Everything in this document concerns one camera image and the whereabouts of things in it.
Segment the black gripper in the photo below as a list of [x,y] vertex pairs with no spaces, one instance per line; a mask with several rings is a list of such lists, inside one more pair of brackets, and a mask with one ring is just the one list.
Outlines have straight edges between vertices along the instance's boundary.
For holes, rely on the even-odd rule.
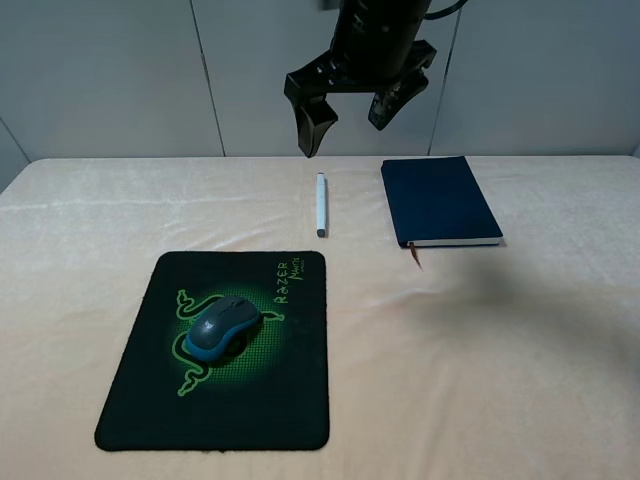
[[329,50],[285,79],[285,96],[300,104],[294,107],[298,146],[307,158],[338,121],[324,96],[375,93],[368,120],[381,131],[427,88],[424,70],[436,50],[416,35],[429,6],[419,0],[341,3]]

